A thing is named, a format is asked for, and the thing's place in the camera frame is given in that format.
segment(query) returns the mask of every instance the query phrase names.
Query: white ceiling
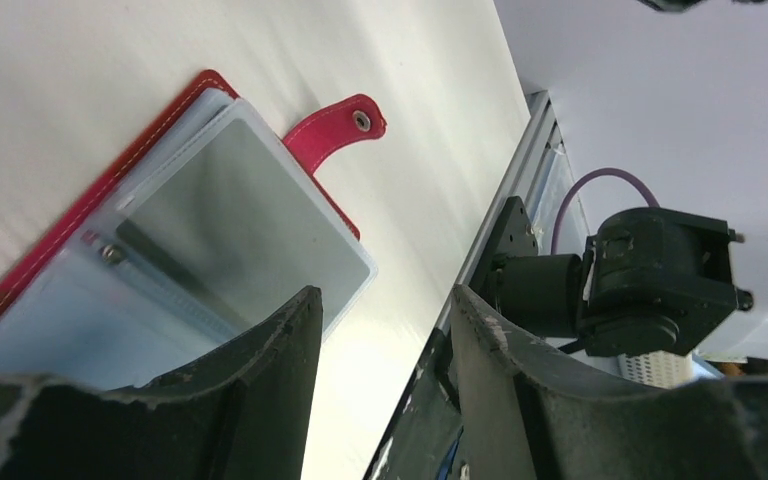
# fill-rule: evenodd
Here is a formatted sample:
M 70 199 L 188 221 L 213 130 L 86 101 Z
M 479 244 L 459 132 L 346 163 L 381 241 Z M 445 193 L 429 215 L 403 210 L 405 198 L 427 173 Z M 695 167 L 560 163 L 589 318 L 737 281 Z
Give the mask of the white ceiling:
M 768 238 L 768 4 L 682 15 L 635 0 L 496 0 L 520 80 L 548 89 L 576 176 L 637 174 L 662 206 Z M 619 180 L 582 202 L 591 229 L 641 204 Z

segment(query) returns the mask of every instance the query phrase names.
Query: purple cable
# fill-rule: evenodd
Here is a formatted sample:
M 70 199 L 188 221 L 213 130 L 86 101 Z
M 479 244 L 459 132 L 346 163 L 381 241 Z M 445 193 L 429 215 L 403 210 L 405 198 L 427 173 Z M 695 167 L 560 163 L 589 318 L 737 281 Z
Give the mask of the purple cable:
M 587 175 L 579 178 L 578 181 L 575 182 L 575 184 L 572 186 L 572 188 L 570 188 L 570 191 L 567 192 L 566 196 L 564 196 L 564 200 L 561 202 L 561 208 L 558 210 L 558 216 L 555 218 L 555 226 L 552 228 L 552 251 L 551 251 L 552 255 L 554 255 L 555 252 L 558 250 L 558 234 L 561 232 L 561 222 L 564 220 L 564 215 L 566 215 L 567 208 L 569 208 L 569 204 L 572 202 L 572 199 L 573 197 L 575 197 L 575 194 L 578 193 L 578 191 L 581 190 L 581 187 L 583 187 L 584 184 L 586 184 L 590 180 L 593 180 L 594 178 L 606 177 L 606 176 L 621 178 L 626 182 L 630 183 L 634 188 L 637 189 L 638 192 L 640 192 L 641 195 L 643 195 L 643 198 L 646 200 L 646 203 L 650 207 L 661 206 L 658 203 L 658 200 L 655 199 L 655 195 L 653 195 L 652 191 L 649 190 L 649 187 L 647 187 L 646 184 L 644 184 L 639 178 L 635 177 L 629 172 L 626 172 L 625 170 L 622 170 L 619 168 L 610 168 L 610 167 L 593 170 Z

